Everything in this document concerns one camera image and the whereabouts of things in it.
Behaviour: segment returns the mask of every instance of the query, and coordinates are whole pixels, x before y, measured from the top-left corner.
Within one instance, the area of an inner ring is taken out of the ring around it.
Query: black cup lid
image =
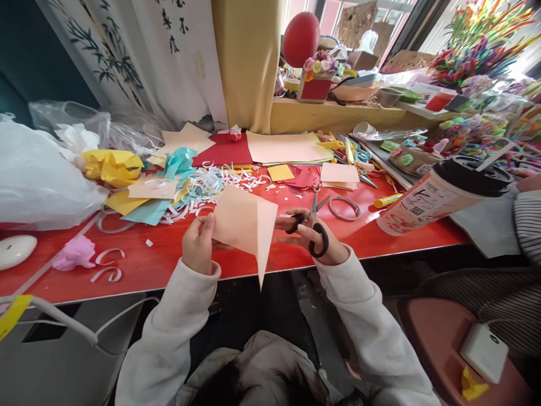
[[[483,163],[476,158],[454,156],[433,166],[444,180],[466,192],[486,197],[499,197],[507,192],[513,178],[504,170],[490,165],[481,172],[476,169]]]

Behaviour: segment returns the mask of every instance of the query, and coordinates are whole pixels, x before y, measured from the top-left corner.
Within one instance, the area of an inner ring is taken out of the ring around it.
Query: hand
[[[196,217],[182,238],[182,262],[203,275],[212,274],[212,252],[220,249],[232,249],[212,239],[214,214]]]
[[[286,214],[304,214],[305,216],[307,216],[310,214],[310,210],[305,208],[296,208],[286,211]],[[349,251],[347,250],[347,248],[342,245],[342,243],[338,241],[338,239],[336,239],[334,234],[329,230],[328,226],[322,220],[318,219],[317,222],[325,228],[325,230],[327,231],[327,236],[329,237],[329,248],[327,249],[327,253],[321,258],[317,258],[317,260],[325,265],[340,265],[341,263],[347,261],[347,259],[349,258]],[[293,217],[278,217],[276,219],[276,223],[274,224],[274,228],[277,230],[287,231],[290,230],[294,224],[295,218]],[[321,236],[321,234],[314,231],[313,229],[303,224],[299,224],[296,233],[299,234],[300,237],[280,238],[278,239],[278,241],[286,242],[288,244],[301,245],[307,250],[310,241],[313,241],[316,245],[314,248],[316,252],[320,252],[323,248],[323,237]]]

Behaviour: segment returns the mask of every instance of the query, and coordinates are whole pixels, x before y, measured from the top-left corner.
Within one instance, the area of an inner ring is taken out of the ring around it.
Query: red balloon
[[[283,58],[294,68],[302,68],[304,62],[317,51],[320,43],[320,22],[308,11],[297,14],[289,22],[283,34]]]

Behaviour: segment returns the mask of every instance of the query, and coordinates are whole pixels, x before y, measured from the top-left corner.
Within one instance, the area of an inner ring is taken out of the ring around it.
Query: qr code
[[[413,207],[412,209],[410,209],[410,212],[412,212],[412,213],[415,214],[415,215],[421,215],[421,214],[424,213],[424,210],[421,209],[421,208],[419,208],[419,207],[417,207],[417,206],[415,206],[415,207]]]

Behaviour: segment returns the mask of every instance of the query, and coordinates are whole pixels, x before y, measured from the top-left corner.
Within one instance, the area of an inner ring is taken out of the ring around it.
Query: computer mouse
[[[25,261],[37,244],[38,239],[31,235],[18,235],[0,241],[0,271]]]

